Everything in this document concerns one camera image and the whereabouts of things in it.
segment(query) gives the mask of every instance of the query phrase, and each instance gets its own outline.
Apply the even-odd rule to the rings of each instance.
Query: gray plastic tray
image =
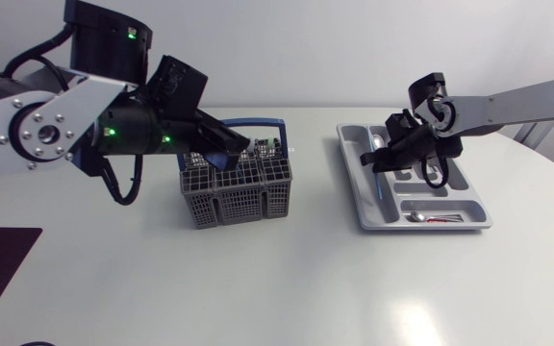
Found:
[[[448,184],[433,189],[424,182],[420,165],[409,170],[377,174],[370,165],[361,165],[360,156],[373,151],[372,135],[382,138],[382,146],[390,141],[384,126],[339,124],[337,133],[364,229],[480,230],[492,226],[480,197],[454,160],[448,160]],[[437,184],[441,176],[434,161],[429,161],[428,171],[429,178]],[[413,210],[425,215],[458,213],[464,222],[415,222],[410,216]]]

